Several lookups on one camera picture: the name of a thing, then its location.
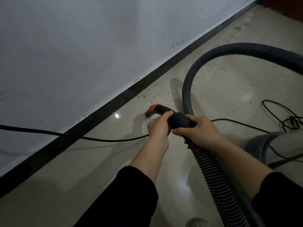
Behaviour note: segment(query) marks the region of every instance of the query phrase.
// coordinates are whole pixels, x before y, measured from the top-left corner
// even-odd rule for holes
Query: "person's right arm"
[[[225,140],[208,118],[186,116],[197,126],[177,128],[172,133],[190,138],[196,145],[220,158],[252,200],[253,209],[267,226],[292,226],[292,223],[301,222],[302,187]]]

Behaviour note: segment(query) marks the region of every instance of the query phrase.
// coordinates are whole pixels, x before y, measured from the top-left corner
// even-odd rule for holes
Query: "baseboard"
[[[147,76],[142,78],[140,81],[129,87],[127,90],[119,94],[117,97],[112,99],[110,102],[102,106],[100,109],[89,115],[87,118],[79,122],[77,125],[73,126],[69,129],[66,134],[72,134],[76,136],[84,136],[102,121],[104,121],[107,117],[109,117],[113,112],[118,110],[136,95],[138,95],[142,90],[148,87],[151,83],[161,77],[164,73],[170,70],[173,66],[187,57],[190,53],[192,53],[199,46],[204,44],[226,26],[230,25],[234,20],[236,20],[239,16],[244,14],[250,8],[259,3],[260,0],[256,0],[231,18],[227,19],[213,30],[209,31],[195,42],[187,46],[185,49],[180,51],[178,54],[173,56],[171,59],[166,61],[163,65],[149,73]],[[31,175],[36,173],[39,169],[45,166],[48,162],[62,153],[65,149],[74,144],[78,139],[76,138],[66,138],[66,137],[58,137],[44,148],[40,149],[38,152],[24,160],[22,163],[17,165],[15,168],[4,174],[0,178],[0,198],[12,191],[26,179],[28,179]]]

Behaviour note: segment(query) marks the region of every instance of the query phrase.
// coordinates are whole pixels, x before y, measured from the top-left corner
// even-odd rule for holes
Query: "beige floor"
[[[223,44],[253,42],[303,54],[303,25],[257,6],[196,49],[86,136],[125,139],[147,134],[144,112],[154,103],[182,111],[181,88],[193,62]],[[279,126],[264,113],[263,99],[278,101],[303,115],[302,77],[272,63],[244,56],[220,57],[195,78],[192,104],[196,115],[230,118],[268,131]],[[282,118],[284,111],[276,113]],[[262,132],[230,122],[216,122],[233,143],[244,147]],[[120,168],[128,165],[145,140],[98,143],[79,140],[0,200],[1,226],[72,226]],[[183,139],[169,136],[156,187],[157,210],[151,226],[183,227],[191,218],[222,226],[206,183]],[[302,166],[292,167],[301,174]]]

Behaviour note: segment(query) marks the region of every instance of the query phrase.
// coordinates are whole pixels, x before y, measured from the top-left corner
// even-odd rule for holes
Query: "person's right hand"
[[[207,117],[186,116],[197,125],[194,128],[180,127],[174,129],[172,133],[178,136],[186,136],[199,147],[216,152],[218,144],[224,140],[216,126]]]

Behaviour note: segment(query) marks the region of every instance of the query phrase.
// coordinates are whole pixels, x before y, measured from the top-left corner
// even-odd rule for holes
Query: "person's left hand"
[[[169,133],[172,131],[171,127],[168,125],[167,120],[172,116],[173,111],[167,111],[162,116],[159,116],[147,125],[149,131],[149,138],[159,141],[165,150],[169,147],[169,141],[167,139]]]

